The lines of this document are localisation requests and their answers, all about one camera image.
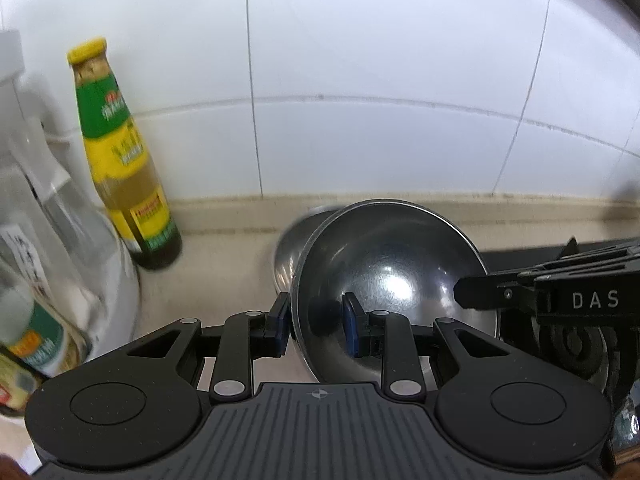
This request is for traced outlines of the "large steel bowl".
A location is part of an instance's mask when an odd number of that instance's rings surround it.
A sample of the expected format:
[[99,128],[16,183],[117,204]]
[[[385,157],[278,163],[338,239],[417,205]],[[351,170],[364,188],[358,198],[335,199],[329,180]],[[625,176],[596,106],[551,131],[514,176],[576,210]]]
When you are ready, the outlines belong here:
[[486,272],[469,237],[436,212],[403,200],[351,204],[314,230],[298,259],[291,287],[298,348],[318,382],[380,379],[380,360],[347,352],[346,292],[365,311],[399,313],[422,326],[455,318],[495,336],[496,312],[463,309],[454,300],[459,278]]

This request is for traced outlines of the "medium steel bowl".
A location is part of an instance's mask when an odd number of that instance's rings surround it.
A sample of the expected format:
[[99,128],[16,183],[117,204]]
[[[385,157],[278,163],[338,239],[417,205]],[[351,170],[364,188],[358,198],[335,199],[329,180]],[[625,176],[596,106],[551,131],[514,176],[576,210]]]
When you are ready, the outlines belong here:
[[273,248],[271,258],[276,292],[288,292],[291,289],[299,257],[311,235],[324,220],[342,208],[343,205],[311,208],[282,232]]

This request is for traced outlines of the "green yellow label oil bottle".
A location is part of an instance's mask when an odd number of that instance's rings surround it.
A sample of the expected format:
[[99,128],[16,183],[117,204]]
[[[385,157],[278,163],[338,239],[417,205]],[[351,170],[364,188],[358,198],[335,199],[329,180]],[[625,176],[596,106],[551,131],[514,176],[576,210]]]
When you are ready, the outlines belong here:
[[67,52],[91,180],[132,260],[165,269],[180,255],[182,238],[106,49],[98,37]]

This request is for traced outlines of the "white rotating condiment rack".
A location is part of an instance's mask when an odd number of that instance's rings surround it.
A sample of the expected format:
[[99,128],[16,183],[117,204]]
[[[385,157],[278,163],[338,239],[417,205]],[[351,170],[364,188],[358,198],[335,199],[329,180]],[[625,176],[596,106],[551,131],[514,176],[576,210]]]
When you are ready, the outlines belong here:
[[16,88],[21,36],[1,34],[1,414],[19,420],[45,379],[130,341],[136,267],[50,150]]

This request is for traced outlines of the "yellow cap vinegar bottle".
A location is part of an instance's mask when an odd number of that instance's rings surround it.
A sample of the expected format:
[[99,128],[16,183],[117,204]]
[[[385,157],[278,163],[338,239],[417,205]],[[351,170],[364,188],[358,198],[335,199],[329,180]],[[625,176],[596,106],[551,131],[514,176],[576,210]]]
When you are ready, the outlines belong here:
[[45,380],[46,376],[1,347],[1,414],[23,416],[30,396]]

